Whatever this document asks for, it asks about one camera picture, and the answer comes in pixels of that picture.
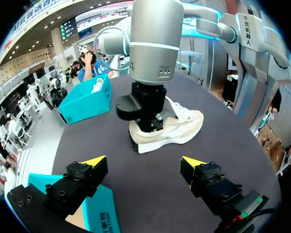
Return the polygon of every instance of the teal plastic bin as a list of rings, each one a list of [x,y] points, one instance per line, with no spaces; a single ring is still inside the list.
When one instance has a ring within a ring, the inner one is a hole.
[[[91,93],[97,79],[102,78],[101,90]],[[111,108],[112,87],[108,74],[99,75],[76,85],[58,109],[68,124],[73,124],[103,113]]]

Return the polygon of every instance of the cable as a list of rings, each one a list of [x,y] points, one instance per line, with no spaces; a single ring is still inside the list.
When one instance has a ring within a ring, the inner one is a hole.
[[[254,214],[252,214],[252,215],[249,215],[248,217],[245,217],[245,218],[243,218],[242,220],[236,222],[236,223],[234,224],[234,226],[235,226],[235,225],[240,225],[240,224],[242,224],[242,223],[244,223],[244,222],[246,222],[246,221],[248,221],[248,220],[251,220],[251,219],[253,219],[253,218],[257,218],[257,217],[260,216],[260,215],[265,215],[265,214],[274,214],[274,213],[276,213],[276,212],[277,212],[277,209],[276,209],[276,208],[269,208],[269,209],[260,210],[260,211],[258,211],[258,212],[256,212],[256,213],[254,213]]]
[[[122,29],[120,29],[120,28],[118,28],[118,27],[116,27],[116,26],[109,26],[109,27],[105,27],[105,28],[101,29],[101,30],[96,34],[96,36],[95,36],[95,38],[94,38],[94,46],[95,46],[96,43],[97,43],[98,37],[101,36],[101,34],[102,34],[104,31],[109,30],[109,29],[117,29],[117,30],[120,30],[120,31],[122,32],[122,34],[123,34],[123,36],[124,36],[126,42],[127,42],[128,44],[130,44],[130,38],[129,38],[129,36],[128,36],[128,34],[127,34],[126,31],[124,31],[124,30],[122,30]],[[114,69],[114,68],[111,68],[108,64],[106,64],[106,63],[101,59],[101,57],[100,57],[99,54],[98,54],[97,49],[94,49],[94,53],[95,53],[97,59],[102,63],[102,65],[105,66],[105,67],[108,68],[108,69],[115,70],[115,71],[121,71],[121,70],[126,70],[126,69],[129,68],[129,66],[126,67],[126,68],[120,68],[120,69]]]

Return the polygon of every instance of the bolt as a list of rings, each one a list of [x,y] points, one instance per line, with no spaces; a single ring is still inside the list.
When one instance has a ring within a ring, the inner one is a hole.
[[[242,185],[239,183],[239,184],[237,184],[237,185],[236,185],[236,190],[238,190],[238,191],[239,191],[239,190],[241,190],[241,189],[242,189],[242,187],[243,187],[243,186],[242,186]]]
[[[60,191],[60,192],[59,192],[59,196],[60,196],[60,197],[64,197],[65,195],[66,195],[66,192],[65,192],[65,191]]]
[[[220,176],[221,180],[223,180],[225,178],[224,173],[220,173],[219,176]]]
[[[227,192],[223,192],[223,193],[221,194],[221,196],[224,197],[224,198],[227,198],[227,197],[228,197],[228,193],[227,193]]]
[[[213,182],[213,178],[212,177],[209,177],[208,179],[207,179],[207,183],[212,183]]]

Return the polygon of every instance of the exhibition hall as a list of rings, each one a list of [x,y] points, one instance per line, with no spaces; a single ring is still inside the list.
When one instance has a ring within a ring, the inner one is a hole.
[[[20,15],[0,47],[14,227],[287,229],[291,50],[257,1],[32,0]]]

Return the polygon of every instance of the sign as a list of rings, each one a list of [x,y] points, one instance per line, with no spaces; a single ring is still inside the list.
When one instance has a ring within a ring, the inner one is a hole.
[[[119,18],[128,17],[127,6],[119,7],[107,10],[105,12],[85,12],[79,16],[76,16],[76,24],[78,32],[81,32],[87,28],[93,27],[95,25],[112,21]]]
[[[253,15],[237,13],[236,21],[241,31],[242,46],[258,51],[259,38],[257,32],[256,17]]]
[[[76,34],[78,30],[75,18],[72,18],[60,25],[60,31],[62,34],[62,39],[64,41],[67,40],[67,38],[69,38],[70,36]]]
[[[37,17],[41,16],[47,10],[66,1],[69,0],[44,0],[34,5],[13,26],[8,35],[9,40],[12,41],[29,23],[31,23]]]

